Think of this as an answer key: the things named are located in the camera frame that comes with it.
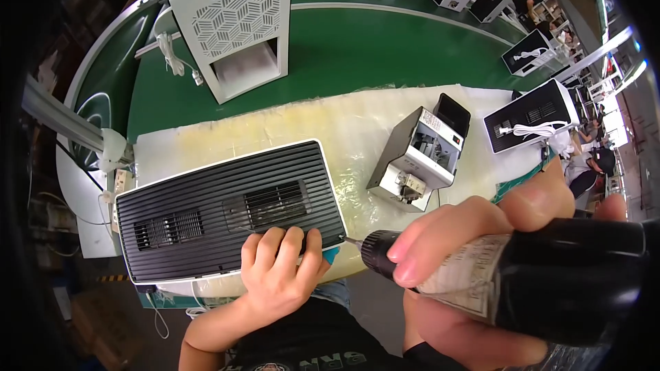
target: jeans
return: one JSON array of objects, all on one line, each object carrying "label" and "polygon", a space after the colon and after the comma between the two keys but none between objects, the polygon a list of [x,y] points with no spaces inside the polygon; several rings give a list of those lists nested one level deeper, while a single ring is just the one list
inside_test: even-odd
[{"label": "jeans", "polygon": [[312,297],[324,299],[342,305],[349,312],[351,311],[351,299],[349,297],[349,287],[346,279],[328,282],[317,286],[311,293]]}]

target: portable heater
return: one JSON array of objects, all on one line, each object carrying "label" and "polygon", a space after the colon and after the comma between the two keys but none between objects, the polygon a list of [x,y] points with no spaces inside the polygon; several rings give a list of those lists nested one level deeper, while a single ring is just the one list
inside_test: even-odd
[{"label": "portable heater", "polygon": [[[486,116],[484,124],[493,152],[500,153],[548,138],[535,134],[535,130],[541,132],[542,128],[548,130],[551,126],[552,133],[561,132],[577,126],[580,120],[568,89],[556,79],[550,79]],[[527,129],[525,134],[502,131],[514,130],[517,125]]]},{"label": "portable heater", "polygon": [[169,0],[218,103],[288,73],[291,0]]},{"label": "portable heater", "polygon": [[153,182],[116,198],[123,255],[136,284],[240,272],[241,247],[270,227],[318,228],[323,249],[346,225],[321,143],[310,139]]}]

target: white air purifier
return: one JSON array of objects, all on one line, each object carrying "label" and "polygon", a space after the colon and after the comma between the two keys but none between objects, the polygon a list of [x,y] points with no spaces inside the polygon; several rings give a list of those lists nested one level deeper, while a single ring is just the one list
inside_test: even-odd
[{"label": "white air purifier", "polygon": [[288,73],[291,0],[169,0],[181,36],[222,104]]}]

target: yellow black hazard stripe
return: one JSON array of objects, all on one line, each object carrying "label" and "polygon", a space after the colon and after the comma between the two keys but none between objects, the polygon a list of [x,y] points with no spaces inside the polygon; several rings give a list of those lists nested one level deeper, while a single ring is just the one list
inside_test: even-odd
[{"label": "yellow black hazard stripe", "polygon": [[118,276],[104,276],[104,277],[97,277],[96,281],[97,282],[112,282],[112,281],[130,281],[131,278],[125,275],[118,275]]}]

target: geometric patterned panel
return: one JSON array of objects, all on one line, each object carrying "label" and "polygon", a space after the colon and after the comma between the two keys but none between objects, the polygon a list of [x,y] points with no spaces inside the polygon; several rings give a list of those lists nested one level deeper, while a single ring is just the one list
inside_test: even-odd
[{"label": "geometric patterned panel", "polygon": [[192,20],[206,57],[272,35],[280,27],[280,0],[218,0],[196,11]]}]

